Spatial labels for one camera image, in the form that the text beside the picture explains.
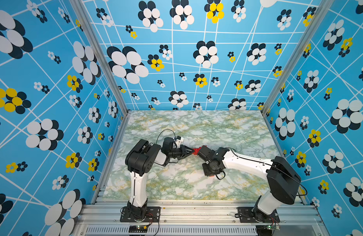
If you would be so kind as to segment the red long lego brick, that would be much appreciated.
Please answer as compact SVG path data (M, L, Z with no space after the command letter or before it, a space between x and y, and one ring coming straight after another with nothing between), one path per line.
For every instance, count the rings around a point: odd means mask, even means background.
M198 153L200 151L200 148L194 148L193 150L194 150L193 154L194 155L198 155Z

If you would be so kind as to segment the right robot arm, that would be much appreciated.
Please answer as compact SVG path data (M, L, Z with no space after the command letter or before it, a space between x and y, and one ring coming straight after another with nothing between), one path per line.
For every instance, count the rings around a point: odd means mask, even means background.
M239 154L229 147L218 150L207 146L200 148L198 156L205 176L212 177L225 173L225 169L235 169L257 176L268 183L268 191L260 196L254 207L248 212L238 212L237 217L253 219L256 222L276 222L276 209L284 205L293 205L301 187L301 177L285 158L276 156L273 159L255 158Z

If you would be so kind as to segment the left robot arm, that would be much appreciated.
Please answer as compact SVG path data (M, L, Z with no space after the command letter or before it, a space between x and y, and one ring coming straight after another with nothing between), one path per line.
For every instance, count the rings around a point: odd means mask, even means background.
M131 195L123 211L135 220L146 218L148 197L146 185L148 173L154 164L167 166L171 159L177 161L192 155L195 150L182 144L183 138L166 137L162 145L141 139L128 153L125 164L131 177Z

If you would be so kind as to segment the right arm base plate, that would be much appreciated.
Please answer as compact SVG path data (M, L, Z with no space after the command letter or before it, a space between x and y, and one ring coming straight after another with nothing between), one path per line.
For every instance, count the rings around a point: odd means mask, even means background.
M234 215L241 223L279 223L280 218L277 210L271 215L266 215L261 211L253 211L253 207L238 207L237 213Z

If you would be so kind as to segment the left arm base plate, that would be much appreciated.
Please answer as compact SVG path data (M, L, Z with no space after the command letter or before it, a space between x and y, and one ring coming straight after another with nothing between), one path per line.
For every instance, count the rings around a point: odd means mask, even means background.
M161 214L159 206L125 206L120 211L120 222L125 223L150 223L152 220L158 222Z

